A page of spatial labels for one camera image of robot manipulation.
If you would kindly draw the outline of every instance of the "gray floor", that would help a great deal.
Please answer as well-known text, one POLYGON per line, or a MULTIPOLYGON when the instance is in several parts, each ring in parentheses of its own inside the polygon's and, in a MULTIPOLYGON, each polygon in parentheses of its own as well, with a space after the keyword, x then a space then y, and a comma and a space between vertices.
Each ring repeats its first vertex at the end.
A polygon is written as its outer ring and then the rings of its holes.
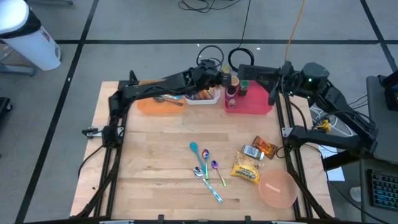
MULTIPOLYGON (((367 1, 385 39, 398 39, 395 0, 367 1)), ((74 6, 31 4, 50 35, 57 40, 78 40, 93 0, 75 0, 74 6)), ((87 39, 177 40, 240 39, 248 1, 208 14, 183 11, 177 0, 99 0, 87 39)), ((229 2, 217 1, 221 7, 229 2)), ((288 39, 300 9, 300 1, 252 0, 245 39, 288 39)), ((377 40, 359 1, 307 0, 295 39, 377 40)), ((225 54, 236 44, 218 44, 225 54)), ((101 82, 127 79, 134 69, 139 79, 160 78, 195 65, 203 44, 86 44, 81 52, 70 89, 32 202, 27 222, 67 218, 87 140, 81 134, 91 124, 101 82)), ((247 44, 256 64, 279 67, 285 45, 247 44)), ((388 46, 398 57, 398 45, 388 46)), ((4 121, 0 135, 0 222, 12 223, 25 194, 44 137, 77 45, 62 44, 61 67, 35 77, 0 75, 0 95, 10 97, 14 111, 4 121)), ((202 57, 218 57, 209 50, 202 57)), ((289 51, 296 69, 306 62, 326 67, 330 80, 354 101, 366 94, 365 78, 392 71, 379 44, 292 45, 289 51)), ((248 63, 236 54, 233 61, 248 63)), ((359 185, 359 167, 343 168, 346 182, 333 183, 347 194, 359 185)), ((359 212, 331 190, 336 216, 360 220, 359 212)))

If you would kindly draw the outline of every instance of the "orange tray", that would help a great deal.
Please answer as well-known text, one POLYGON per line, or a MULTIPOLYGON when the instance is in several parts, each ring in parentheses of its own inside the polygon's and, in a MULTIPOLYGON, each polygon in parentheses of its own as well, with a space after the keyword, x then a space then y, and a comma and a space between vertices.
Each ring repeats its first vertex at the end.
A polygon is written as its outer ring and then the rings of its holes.
POLYGON ((183 103, 183 106, 177 106, 170 102, 156 102, 153 98, 138 100, 137 108, 144 114, 162 114, 162 113, 180 113, 185 109, 185 98, 174 100, 183 103))

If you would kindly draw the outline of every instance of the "white bin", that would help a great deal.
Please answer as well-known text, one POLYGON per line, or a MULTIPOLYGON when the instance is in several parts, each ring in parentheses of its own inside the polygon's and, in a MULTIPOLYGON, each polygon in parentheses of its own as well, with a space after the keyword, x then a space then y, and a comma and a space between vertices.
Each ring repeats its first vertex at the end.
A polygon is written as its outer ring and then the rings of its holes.
POLYGON ((61 65, 61 50, 23 0, 0 0, 0 39, 41 70, 61 65))

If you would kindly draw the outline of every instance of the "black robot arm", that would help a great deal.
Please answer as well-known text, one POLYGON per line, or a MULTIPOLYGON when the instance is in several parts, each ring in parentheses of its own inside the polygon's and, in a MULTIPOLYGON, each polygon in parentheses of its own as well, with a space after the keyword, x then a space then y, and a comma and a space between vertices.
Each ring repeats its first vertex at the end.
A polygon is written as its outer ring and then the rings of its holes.
POLYGON ((212 60, 202 60, 197 67, 164 77, 156 82, 140 85, 133 73, 130 83, 109 97, 109 124, 102 130, 104 147, 118 147, 122 137, 118 134, 119 120, 136 100, 154 96, 193 95, 216 85, 230 86, 231 75, 217 70, 212 60))
POLYGON ((371 157, 377 146, 377 129, 374 123, 366 120, 353 110, 344 95, 328 81, 329 72, 319 64, 308 63, 301 71, 295 71, 290 62, 275 70, 273 73, 259 77, 258 82, 270 93, 269 104, 275 102, 279 92, 285 96, 301 96, 308 99, 310 105, 314 103, 329 115, 335 115, 342 120, 357 135, 340 137, 324 131, 307 130, 302 126, 285 129, 286 141, 292 148, 300 148, 307 142, 347 149, 343 153, 325 159, 327 170, 348 164, 358 158, 371 157))

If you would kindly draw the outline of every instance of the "pink bowl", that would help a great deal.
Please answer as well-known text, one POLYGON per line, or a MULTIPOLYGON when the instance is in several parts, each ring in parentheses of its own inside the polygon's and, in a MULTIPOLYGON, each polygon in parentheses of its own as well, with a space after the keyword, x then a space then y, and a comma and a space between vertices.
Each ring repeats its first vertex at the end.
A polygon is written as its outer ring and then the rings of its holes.
POLYGON ((284 170, 267 170, 260 178, 261 198, 271 207, 289 208, 297 198, 297 185, 284 170))

